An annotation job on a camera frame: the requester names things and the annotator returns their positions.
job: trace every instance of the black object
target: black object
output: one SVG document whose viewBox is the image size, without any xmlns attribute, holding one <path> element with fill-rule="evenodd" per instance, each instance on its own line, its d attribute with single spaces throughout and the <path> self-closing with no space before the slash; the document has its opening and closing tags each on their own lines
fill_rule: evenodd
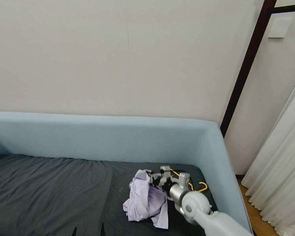
<svg viewBox="0 0 295 236">
<path fill-rule="evenodd" d="M 102 222 L 102 228 L 100 229 L 100 236 L 106 236 L 104 223 Z"/>
<path fill-rule="evenodd" d="M 242 62 L 230 101 L 227 105 L 227 109 L 220 127 L 223 137 L 225 137 L 227 129 L 232 120 L 236 105 L 246 83 L 249 71 L 258 52 L 258 48 L 260 46 L 262 37 L 265 33 L 271 15 L 275 13 L 295 12 L 295 5 L 274 7 L 275 3 L 276 0 L 265 0 L 260 11 L 254 32 L 251 36 L 245 58 Z"/>
<path fill-rule="evenodd" d="M 72 236 L 76 236 L 77 235 L 77 227 L 74 228 Z"/>
</svg>

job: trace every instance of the lavender cloth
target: lavender cloth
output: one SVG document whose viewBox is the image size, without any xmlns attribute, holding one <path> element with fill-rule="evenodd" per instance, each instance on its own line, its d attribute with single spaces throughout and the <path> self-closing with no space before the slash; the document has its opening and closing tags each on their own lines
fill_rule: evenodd
<svg viewBox="0 0 295 236">
<path fill-rule="evenodd" d="M 151 218 L 157 228 L 168 229 L 167 199 L 162 190 L 149 185 L 150 177 L 145 170 L 138 170 L 130 187 L 130 198 L 123 210 L 129 221 Z"/>
</svg>

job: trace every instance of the dark gray bed sheet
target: dark gray bed sheet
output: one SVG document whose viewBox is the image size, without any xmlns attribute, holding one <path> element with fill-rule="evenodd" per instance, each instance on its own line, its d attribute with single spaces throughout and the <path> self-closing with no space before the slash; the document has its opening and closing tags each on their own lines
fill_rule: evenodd
<svg viewBox="0 0 295 236">
<path fill-rule="evenodd" d="M 138 169 L 159 171 L 164 163 L 127 163 L 48 158 L 25 155 L 0 156 L 0 236 L 191 236 L 205 235 L 200 226 L 188 224 L 169 201 L 169 229 L 153 226 L 150 219 L 128 222 L 122 210 L 129 197 L 129 183 Z M 191 165 L 172 169 L 189 172 L 196 189 L 205 181 Z M 213 210 L 216 205 L 209 190 Z"/>
</svg>

